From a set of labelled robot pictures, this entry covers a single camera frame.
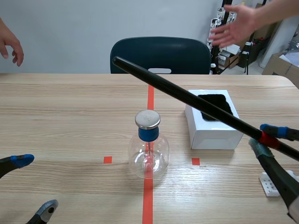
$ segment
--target clear glass bottle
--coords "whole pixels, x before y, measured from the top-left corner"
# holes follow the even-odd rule
[[[142,178],[159,178],[169,163],[167,139],[159,133],[160,115],[144,110],[135,117],[138,134],[130,141],[128,154],[131,170]]]

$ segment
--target dark green chair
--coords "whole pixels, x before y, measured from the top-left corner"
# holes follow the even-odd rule
[[[145,69],[170,69],[171,74],[209,74],[211,54],[200,41],[176,37],[136,37],[118,41],[111,50],[110,70],[124,74],[112,64],[122,57]]]

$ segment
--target floor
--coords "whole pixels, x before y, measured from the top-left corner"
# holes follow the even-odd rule
[[[245,71],[244,68],[235,66],[232,69],[226,69],[222,73],[222,75],[246,75],[246,73],[244,73],[244,71]],[[258,60],[256,60],[255,62],[253,62],[249,65],[249,70],[248,70],[249,75],[261,75],[262,72],[263,72],[263,69],[258,65]]]

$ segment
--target white box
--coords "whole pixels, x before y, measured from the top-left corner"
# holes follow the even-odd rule
[[[225,96],[233,115],[239,118],[227,90],[189,90],[198,95],[222,94]],[[199,110],[186,105],[191,149],[235,149],[243,133],[220,121],[205,121]]]

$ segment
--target human hand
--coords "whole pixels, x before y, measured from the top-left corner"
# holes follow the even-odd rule
[[[256,10],[254,8],[243,5],[225,5],[224,9],[237,13],[237,18],[234,22],[211,30],[211,33],[214,33],[214,35],[211,35],[209,39],[213,40],[212,45],[219,45],[220,48],[238,43],[249,37],[256,30]]]
[[[17,62],[17,65],[20,67],[24,59],[21,43],[0,19],[0,53],[5,59],[8,59],[6,45],[11,46],[14,49],[12,53],[14,56],[13,63]]]

